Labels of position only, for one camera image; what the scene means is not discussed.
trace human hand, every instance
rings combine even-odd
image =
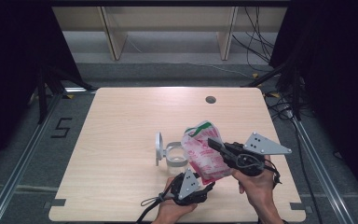
[[[168,178],[165,189],[171,184],[172,181],[173,177]],[[173,224],[185,214],[194,211],[196,207],[196,203],[192,203],[187,206],[181,206],[177,205],[173,200],[166,200],[159,205],[157,217],[152,223]]]
[[[240,194],[246,193],[248,201],[254,207],[262,223],[283,223],[273,201],[273,176],[269,170],[260,175],[248,176],[241,171],[231,169],[231,174],[239,181]]]

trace plastic bag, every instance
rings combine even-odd
[[[230,168],[220,153],[208,146],[208,138],[222,142],[219,131],[208,120],[194,128],[187,128],[182,138],[190,165],[200,175],[204,185],[230,175]]]

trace wooden table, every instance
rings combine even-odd
[[[213,96],[214,104],[206,102]],[[101,88],[97,91],[55,206],[54,221],[134,222],[145,210],[141,201],[163,191],[168,177],[165,161],[156,166],[156,133],[164,145],[181,141],[187,127],[212,122],[225,142],[244,143],[253,131],[279,142],[259,89],[254,88]],[[303,221],[301,203],[284,156],[273,156],[283,182],[274,190],[282,218]],[[147,214],[153,220],[158,209]],[[254,208],[238,193],[231,176],[216,182],[208,200],[181,222],[256,221]]]

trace black cable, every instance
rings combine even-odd
[[[273,44],[271,44],[271,43],[269,43],[263,36],[262,36],[262,38],[263,38],[263,40],[259,40],[259,39],[257,39],[257,38],[254,38],[254,40],[255,41],[257,41],[257,42],[266,42],[266,43],[264,43],[265,45],[267,45],[268,47],[270,47],[271,49],[273,49],[274,48],[274,45]]]
[[[179,178],[179,175],[177,175],[173,181],[171,182],[171,184],[162,192],[159,194],[159,196],[156,198],[156,200],[150,204],[148,207],[146,207],[146,209],[143,211],[143,213],[139,216],[138,220],[136,220],[135,224],[140,224],[142,222],[142,220],[144,219],[144,217],[146,216],[146,214],[148,212],[150,212],[150,210],[152,210],[153,208],[155,208],[157,205],[159,205],[160,203],[164,202],[165,199],[164,197],[167,195],[168,191],[171,189],[173,183],[176,181],[176,179]]]
[[[247,17],[248,17],[248,19],[249,19],[249,21],[250,21],[250,23],[252,24],[252,27],[253,27],[253,29],[254,29],[254,32],[253,32],[253,34],[252,34],[252,36],[251,36],[252,39],[251,39],[250,42],[252,42],[252,40],[255,39],[255,34],[257,34],[258,40],[260,41],[261,48],[262,48],[264,54],[265,54],[265,55],[267,54],[267,55],[270,57],[270,53],[269,53],[269,51],[268,51],[267,48],[266,48],[266,44],[264,43],[264,41],[267,41],[267,40],[260,34],[260,26],[259,26],[259,23],[258,23],[259,14],[260,14],[260,7],[256,7],[256,8],[255,8],[255,23],[253,23],[253,20],[252,20],[251,16],[249,15],[249,12],[248,12],[248,10],[247,10],[247,7],[245,7],[245,12],[246,12],[246,15],[247,15]]]
[[[292,115],[292,117],[288,117],[287,115],[285,115],[283,112],[285,111],[290,111],[292,110],[291,107],[286,107],[284,110],[281,110],[279,113],[277,113],[276,118],[279,118],[281,120],[290,120],[292,119],[294,116]]]
[[[248,48],[246,45],[244,45],[242,42],[240,42],[240,40],[237,39],[237,37],[236,37],[235,35],[233,35],[232,37],[234,37],[234,39],[235,39],[243,48],[250,50],[253,54],[255,54],[255,55],[257,55],[258,57],[260,57],[264,62],[266,62],[266,63],[269,62],[269,59],[268,59],[266,56],[264,56],[264,55],[262,55],[261,53],[255,51],[254,49]]]
[[[269,94],[270,92],[276,92],[276,91],[264,92],[264,94]],[[290,119],[287,116],[283,116],[282,113],[285,112],[286,110],[291,110],[292,109],[292,107],[290,106],[291,100],[292,100],[292,93],[287,93],[287,94],[280,93],[280,95],[282,97],[275,105],[269,105],[267,103],[267,101],[266,101],[266,105],[268,107],[268,110],[272,110],[272,111],[275,112],[275,114],[271,115],[272,120],[275,120],[276,118],[280,118],[282,120]],[[282,99],[287,99],[287,98],[290,100],[289,102],[284,102],[282,100]],[[308,101],[308,98],[305,95],[301,95],[300,102],[298,103],[300,114],[303,115],[303,116],[306,116],[308,118],[316,118],[316,116],[312,112],[309,112],[311,107],[310,107],[310,103],[307,102],[307,101]],[[288,105],[288,106],[283,110],[279,110],[278,109],[279,105]]]
[[[250,48],[251,45],[252,45],[252,40],[254,39],[254,35],[255,35],[255,32],[253,32],[252,38],[251,38],[251,40],[249,41],[248,47],[246,48],[246,62],[249,64],[249,66],[251,66],[251,67],[252,67],[254,70],[256,70],[256,71],[266,72],[266,71],[264,71],[264,70],[260,70],[260,69],[254,68],[254,67],[249,63],[249,48]]]
[[[270,166],[264,166],[264,168],[265,169],[267,169],[267,170],[269,170],[269,171],[271,171],[272,173],[274,173],[274,185],[273,185],[273,188],[275,189],[275,187],[278,185],[278,184],[281,184],[282,182],[281,182],[281,174],[279,173],[279,171],[278,171],[278,169],[277,169],[277,167],[275,166],[275,164],[274,163],[272,163],[272,161],[269,161],[269,160],[266,160],[265,159],[265,161],[267,161],[267,162],[269,162],[269,164],[271,164],[272,165],[272,167],[270,167]]]

